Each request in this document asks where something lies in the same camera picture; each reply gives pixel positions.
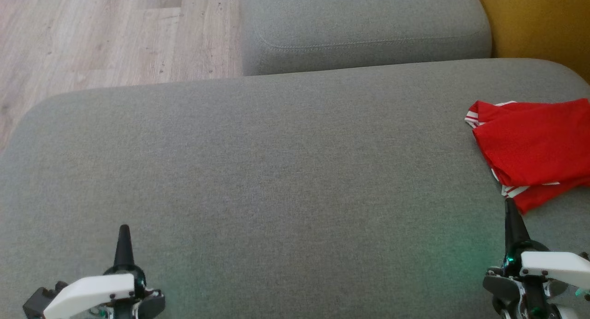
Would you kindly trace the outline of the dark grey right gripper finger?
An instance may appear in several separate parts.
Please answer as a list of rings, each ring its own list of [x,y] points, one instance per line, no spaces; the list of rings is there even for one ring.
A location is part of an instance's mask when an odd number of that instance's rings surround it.
[[[514,199],[504,201],[504,245],[506,256],[516,256],[517,253],[531,247],[531,238],[525,226]]]

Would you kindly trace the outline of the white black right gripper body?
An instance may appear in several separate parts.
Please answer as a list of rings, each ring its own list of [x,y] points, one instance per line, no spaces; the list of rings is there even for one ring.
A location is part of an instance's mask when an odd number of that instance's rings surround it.
[[[501,266],[487,269],[483,288],[502,319],[579,319],[571,307],[550,300],[575,287],[589,300],[590,263],[586,252],[556,252],[536,241],[507,249]]]

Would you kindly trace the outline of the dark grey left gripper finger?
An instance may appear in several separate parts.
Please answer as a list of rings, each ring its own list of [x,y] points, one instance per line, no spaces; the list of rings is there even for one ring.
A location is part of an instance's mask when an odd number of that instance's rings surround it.
[[[119,228],[113,267],[123,269],[135,264],[130,227],[123,224]]]

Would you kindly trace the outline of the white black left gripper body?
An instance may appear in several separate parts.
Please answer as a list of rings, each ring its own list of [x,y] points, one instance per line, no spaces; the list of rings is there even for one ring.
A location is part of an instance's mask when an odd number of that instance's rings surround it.
[[[114,265],[103,275],[84,277],[61,288],[42,317],[69,319],[97,310],[101,319],[155,319],[165,307],[164,293],[148,288],[139,266]]]

